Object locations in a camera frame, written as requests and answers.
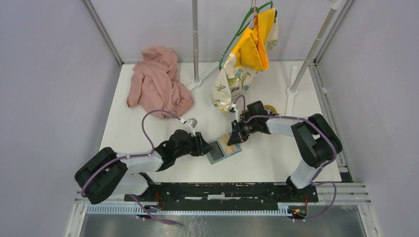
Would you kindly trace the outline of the yellow oval tray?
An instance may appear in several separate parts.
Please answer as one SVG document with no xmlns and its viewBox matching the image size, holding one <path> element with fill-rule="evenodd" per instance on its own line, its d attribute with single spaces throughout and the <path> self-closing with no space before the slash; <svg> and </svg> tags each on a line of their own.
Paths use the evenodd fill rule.
<svg viewBox="0 0 419 237">
<path fill-rule="evenodd" d="M 271 105 L 264 105 L 264 108 L 267 111 L 268 115 L 270 115 L 270 116 L 279 115 L 279 113 L 276 111 L 276 109 Z"/>
</svg>

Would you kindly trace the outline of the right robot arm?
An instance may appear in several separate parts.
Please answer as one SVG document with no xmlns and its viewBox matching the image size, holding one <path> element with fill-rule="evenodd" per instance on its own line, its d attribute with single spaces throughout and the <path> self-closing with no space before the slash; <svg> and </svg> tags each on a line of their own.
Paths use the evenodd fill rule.
<svg viewBox="0 0 419 237">
<path fill-rule="evenodd" d="M 321 114 L 307 118 L 281 116 L 269 112 L 261 101 L 247 105 L 244 111 L 232 104 L 229 111 L 236 117 L 231 123 L 229 146 L 243 143 L 257 132 L 294 138 L 301 161 L 286 180 L 285 194 L 291 201 L 303 198 L 305 189 L 313 185 L 320 172 L 343 150 L 340 139 Z"/>
</svg>

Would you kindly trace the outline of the cartoon print children's garment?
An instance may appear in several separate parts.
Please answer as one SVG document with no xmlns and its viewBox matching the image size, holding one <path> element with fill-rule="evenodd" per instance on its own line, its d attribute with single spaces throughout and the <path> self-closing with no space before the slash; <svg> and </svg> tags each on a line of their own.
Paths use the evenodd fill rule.
<svg viewBox="0 0 419 237">
<path fill-rule="evenodd" d="M 229 112 L 256 75 L 269 69 L 268 51 L 278 43 L 277 13 L 271 8 L 256 14 L 253 27 L 245 27 L 228 54 L 211 89 L 211 101 L 219 111 Z"/>
</svg>

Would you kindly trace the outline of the left metal rack pole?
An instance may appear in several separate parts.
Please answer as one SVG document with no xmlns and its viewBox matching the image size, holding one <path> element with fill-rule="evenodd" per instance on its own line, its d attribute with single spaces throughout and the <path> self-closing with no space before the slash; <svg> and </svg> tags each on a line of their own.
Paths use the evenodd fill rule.
<svg viewBox="0 0 419 237">
<path fill-rule="evenodd" d="M 200 88 L 217 69 L 218 61 L 210 65 L 201 75 L 199 74 L 199 31 L 198 31 L 198 1 L 191 0 L 192 4 L 192 38 L 193 38 L 193 78 L 187 88 L 192 92 Z"/>
</svg>

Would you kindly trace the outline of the black credit card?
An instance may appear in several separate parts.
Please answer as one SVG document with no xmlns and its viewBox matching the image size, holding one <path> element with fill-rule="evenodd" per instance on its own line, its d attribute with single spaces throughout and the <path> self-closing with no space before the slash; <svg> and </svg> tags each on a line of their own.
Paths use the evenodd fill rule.
<svg viewBox="0 0 419 237">
<path fill-rule="evenodd" d="M 211 162 L 216 162 L 222 158 L 224 158 L 224 153 L 217 141 L 213 141 L 210 143 L 212 150 L 209 153 L 209 159 Z"/>
</svg>

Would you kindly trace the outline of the right metal rack pole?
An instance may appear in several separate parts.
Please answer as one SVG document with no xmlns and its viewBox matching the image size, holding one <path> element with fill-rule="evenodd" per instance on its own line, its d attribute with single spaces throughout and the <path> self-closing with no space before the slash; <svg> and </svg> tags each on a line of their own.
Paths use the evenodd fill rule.
<svg viewBox="0 0 419 237">
<path fill-rule="evenodd" d="M 286 105 L 286 112 L 285 115 L 286 116 L 292 116 L 293 115 L 293 108 L 294 108 L 294 101 L 295 101 L 295 97 L 298 94 L 297 91 L 297 87 L 300 84 L 300 81 L 302 79 L 302 77 L 305 74 L 305 71 L 308 68 L 309 62 L 311 62 L 314 59 L 314 55 L 317 51 L 317 49 L 319 48 L 319 45 L 323 39 L 323 37 L 325 36 L 325 33 L 328 29 L 328 27 L 330 26 L 330 24 L 332 23 L 332 20 L 339 8 L 339 6 L 341 5 L 341 0 L 331 0 L 331 8 L 320 28 L 320 30 L 318 31 L 314 42 L 312 43 L 307 56 L 305 57 L 301 67 L 299 68 L 298 66 L 294 65 L 292 67 L 292 71 L 291 71 L 291 77 L 290 77 L 290 84 L 289 87 L 287 88 L 287 105 Z"/>
</svg>

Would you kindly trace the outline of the pink crumpled garment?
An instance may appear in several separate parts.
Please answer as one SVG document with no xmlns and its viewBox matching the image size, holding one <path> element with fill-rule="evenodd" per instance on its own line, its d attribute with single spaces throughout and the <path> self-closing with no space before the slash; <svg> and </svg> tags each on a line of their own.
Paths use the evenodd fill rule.
<svg viewBox="0 0 419 237">
<path fill-rule="evenodd" d="M 143 60 L 133 67 L 127 106 L 140 105 L 146 112 L 165 110 L 183 116 L 194 105 L 194 99 L 179 81 L 176 53 L 163 46 L 153 46 L 144 49 L 142 55 Z"/>
</svg>

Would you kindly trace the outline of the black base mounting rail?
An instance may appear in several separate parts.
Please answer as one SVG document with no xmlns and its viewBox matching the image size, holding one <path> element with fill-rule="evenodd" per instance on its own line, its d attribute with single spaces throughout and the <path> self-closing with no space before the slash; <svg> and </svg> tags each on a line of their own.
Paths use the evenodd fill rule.
<svg viewBox="0 0 419 237">
<path fill-rule="evenodd" d="M 278 205 L 318 202 L 315 187 L 291 191 L 285 183 L 155 183 L 136 196 L 164 211 L 278 210 Z"/>
</svg>

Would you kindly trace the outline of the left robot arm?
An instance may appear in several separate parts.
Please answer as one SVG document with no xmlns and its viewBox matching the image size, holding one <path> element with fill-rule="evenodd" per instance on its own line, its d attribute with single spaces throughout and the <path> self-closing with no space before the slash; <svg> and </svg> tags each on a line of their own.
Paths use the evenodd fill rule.
<svg viewBox="0 0 419 237">
<path fill-rule="evenodd" d="M 211 150 L 212 146 L 200 132 L 192 134 L 178 129 L 148 152 L 117 153 L 105 147 L 75 173 L 74 179 L 82 189 L 81 195 L 91 204 L 127 194 L 150 201 L 155 196 L 155 187 L 149 184 L 146 172 L 166 170 L 180 157 L 200 157 Z"/>
</svg>

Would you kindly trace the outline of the green clothes hanger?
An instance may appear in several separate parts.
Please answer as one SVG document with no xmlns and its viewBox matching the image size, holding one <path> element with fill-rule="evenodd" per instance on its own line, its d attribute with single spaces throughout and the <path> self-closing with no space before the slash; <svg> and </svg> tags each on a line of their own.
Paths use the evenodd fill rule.
<svg viewBox="0 0 419 237">
<path fill-rule="evenodd" d="M 273 8 L 273 1 L 270 0 L 267 3 L 257 7 L 257 6 L 251 6 L 250 9 L 248 10 L 248 12 L 246 13 L 245 17 L 243 18 L 241 25 L 239 27 L 239 29 L 237 30 L 237 32 L 234 34 L 233 38 L 231 39 L 231 41 L 229 42 L 226 50 L 224 51 L 224 53 L 222 54 L 220 60 L 219 60 L 219 64 L 218 64 L 218 69 L 221 70 L 223 62 L 224 62 L 224 58 L 227 55 L 227 53 L 229 52 L 232 44 L 235 42 L 236 38 L 239 37 L 243 31 L 245 30 L 246 27 L 249 26 L 249 24 L 251 23 L 251 20 L 249 19 L 251 16 L 254 18 L 262 9 L 264 9 L 265 7 L 270 7 Z"/>
</svg>

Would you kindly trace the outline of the metal rack pole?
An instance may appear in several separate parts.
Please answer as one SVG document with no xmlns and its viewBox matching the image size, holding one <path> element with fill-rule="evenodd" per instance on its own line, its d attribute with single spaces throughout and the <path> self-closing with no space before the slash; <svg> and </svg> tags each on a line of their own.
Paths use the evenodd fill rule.
<svg viewBox="0 0 419 237">
<path fill-rule="evenodd" d="M 323 37 L 325 36 L 325 33 L 328 29 L 328 27 L 330 26 L 330 24 L 332 23 L 332 20 L 339 8 L 339 6 L 341 5 L 341 0 L 331 0 L 331 8 L 320 28 L 320 30 L 318 31 L 314 42 L 312 43 L 307 56 L 305 57 L 301 67 L 299 68 L 298 66 L 294 65 L 292 67 L 292 71 L 291 71 L 291 77 L 290 77 L 290 84 L 289 87 L 287 88 L 287 105 L 286 105 L 286 112 L 285 115 L 286 116 L 292 116 L 293 115 L 293 108 L 294 108 L 294 101 L 295 101 L 295 97 L 298 94 L 297 91 L 297 87 L 300 84 L 300 81 L 302 79 L 302 77 L 305 74 L 305 71 L 308 68 L 309 62 L 311 62 L 314 59 L 314 55 L 317 51 L 317 49 L 319 48 L 319 45 L 323 39 Z"/>
<path fill-rule="evenodd" d="M 200 88 L 217 69 L 218 61 L 210 65 L 201 75 L 199 74 L 199 31 L 198 31 L 198 1 L 191 0 L 192 4 L 192 38 L 193 38 L 193 78 L 187 88 L 192 92 Z"/>
</svg>

